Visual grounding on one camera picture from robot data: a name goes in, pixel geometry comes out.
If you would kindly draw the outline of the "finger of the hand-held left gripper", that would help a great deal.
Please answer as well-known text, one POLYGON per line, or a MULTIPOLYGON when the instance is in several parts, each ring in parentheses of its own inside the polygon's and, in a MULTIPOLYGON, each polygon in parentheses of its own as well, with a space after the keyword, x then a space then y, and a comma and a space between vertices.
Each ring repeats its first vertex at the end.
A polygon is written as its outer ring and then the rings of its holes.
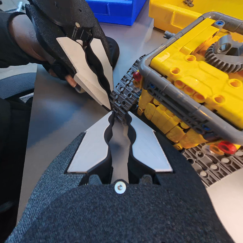
POLYGON ((92 38, 86 47, 87 61, 98 77, 100 86, 111 93, 114 89, 113 69, 100 39, 92 38))
POLYGON ((110 93, 100 86, 98 77, 87 61, 86 49, 81 45, 81 40, 71 40, 68 37, 56 38, 76 70, 74 80, 100 105, 111 110, 110 93))

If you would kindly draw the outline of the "grey toy track belt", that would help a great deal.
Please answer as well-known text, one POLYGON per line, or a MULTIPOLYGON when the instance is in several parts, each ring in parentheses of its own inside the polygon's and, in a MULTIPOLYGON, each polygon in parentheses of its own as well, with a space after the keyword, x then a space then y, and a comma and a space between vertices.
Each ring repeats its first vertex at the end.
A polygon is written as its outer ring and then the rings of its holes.
POLYGON ((112 111, 115 113, 115 118, 125 126, 127 124, 126 113, 130 111, 134 114, 138 109, 141 90, 133 84, 133 74, 138 70, 138 65, 144 56, 142 55, 134 62, 110 94, 109 100, 112 111))
POLYGON ((220 181, 243 167, 242 147, 233 155, 219 155, 209 150, 209 145, 199 144, 185 149, 181 154, 192 165, 205 187, 220 181))

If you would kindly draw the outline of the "black quilted pad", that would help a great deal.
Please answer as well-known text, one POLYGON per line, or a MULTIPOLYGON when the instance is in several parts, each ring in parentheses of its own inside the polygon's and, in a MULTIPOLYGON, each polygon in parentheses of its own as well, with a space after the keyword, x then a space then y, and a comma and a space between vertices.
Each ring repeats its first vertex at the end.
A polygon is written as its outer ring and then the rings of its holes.
POLYGON ((120 55, 120 49, 118 43, 113 38, 106 36, 106 40, 108 42, 108 49, 110 52, 111 67, 114 70, 120 55))

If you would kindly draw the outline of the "yellow building-block toy vehicle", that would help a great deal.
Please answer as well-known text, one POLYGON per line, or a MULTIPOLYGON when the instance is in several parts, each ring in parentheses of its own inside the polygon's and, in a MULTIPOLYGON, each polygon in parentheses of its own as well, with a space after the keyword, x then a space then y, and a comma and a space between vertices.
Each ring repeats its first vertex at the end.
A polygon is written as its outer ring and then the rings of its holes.
POLYGON ((242 20, 208 12, 144 56, 134 74, 138 115, 177 150, 206 143, 212 154, 242 147, 242 20))

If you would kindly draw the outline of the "yellow plastic storage bin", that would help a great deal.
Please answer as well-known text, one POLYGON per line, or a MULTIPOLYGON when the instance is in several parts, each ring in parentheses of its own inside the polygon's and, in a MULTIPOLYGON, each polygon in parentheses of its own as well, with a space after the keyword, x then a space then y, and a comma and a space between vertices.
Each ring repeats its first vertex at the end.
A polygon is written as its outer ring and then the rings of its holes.
POLYGON ((172 33, 212 11, 242 20, 242 0, 194 0, 193 4, 193 7, 188 7, 183 0, 150 0, 149 17, 154 19, 154 27, 172 33))

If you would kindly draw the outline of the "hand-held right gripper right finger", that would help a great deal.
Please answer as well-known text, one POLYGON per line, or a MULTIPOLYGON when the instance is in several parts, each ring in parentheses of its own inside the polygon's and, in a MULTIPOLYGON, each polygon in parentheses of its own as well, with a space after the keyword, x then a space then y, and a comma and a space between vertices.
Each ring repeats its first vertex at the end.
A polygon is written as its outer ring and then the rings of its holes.
POLYGON ((156 137, 155 131, 131 112, 126 113, 128 138, 128 180, 138 184, 144 175, 154 182, 156 174, 172 173, 173 169, 156 137))

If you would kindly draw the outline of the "blue plastic storage bin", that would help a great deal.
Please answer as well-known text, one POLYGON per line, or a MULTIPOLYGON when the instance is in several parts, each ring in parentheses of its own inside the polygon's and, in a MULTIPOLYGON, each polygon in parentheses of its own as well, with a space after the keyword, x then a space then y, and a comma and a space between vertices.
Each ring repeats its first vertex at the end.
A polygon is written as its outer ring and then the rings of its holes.
POLYGON ((99 22, 132 26, 146 0, 86 0, 99 22))

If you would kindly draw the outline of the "person's left hand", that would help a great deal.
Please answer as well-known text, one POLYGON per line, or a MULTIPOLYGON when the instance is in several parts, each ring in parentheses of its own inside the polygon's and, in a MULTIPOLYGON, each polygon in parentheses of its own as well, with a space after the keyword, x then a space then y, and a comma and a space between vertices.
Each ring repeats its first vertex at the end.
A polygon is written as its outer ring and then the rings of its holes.
POLYGON ((17 15, 9 24, 10 34, 18 46, 29 56, 39 61, 54 63, 54 58, 50 56, 37 40, 34 26, 27 15, 17 15))

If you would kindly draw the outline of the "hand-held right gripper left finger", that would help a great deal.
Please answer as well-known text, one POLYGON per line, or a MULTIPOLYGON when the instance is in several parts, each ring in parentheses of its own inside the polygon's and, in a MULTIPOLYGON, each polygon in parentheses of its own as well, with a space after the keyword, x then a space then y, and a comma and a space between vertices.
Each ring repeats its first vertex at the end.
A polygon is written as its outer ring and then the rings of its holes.
POLYGON ((110 111, 85 131, 67 173, 84 174, 80 185, 88 183, 91 175, 98 175, 103 184, 110 184, 113 167, 109 141, 113 136, 114 112, 110 111))

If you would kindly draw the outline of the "grey desk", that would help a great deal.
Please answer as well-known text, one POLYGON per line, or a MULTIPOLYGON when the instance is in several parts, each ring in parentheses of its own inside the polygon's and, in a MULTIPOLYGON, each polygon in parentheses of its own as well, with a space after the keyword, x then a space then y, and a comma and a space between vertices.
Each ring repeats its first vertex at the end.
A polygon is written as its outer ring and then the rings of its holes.
MULTIPOLYGON (((115 39, 120 56, 113 71, 114 86, 142 55, 163 44, 163 32, 154 29, 154 20, 139 16, 132 26, 100 23, 105 35, 115 39)), ((17 221, 39 178, 81 132, 107 114, 87 94, 79 94, 70 85, 37 66, 26 157, 17 221)), ((242 168, 207 188, 213 206, 235 242, 242 236, 242 168)))

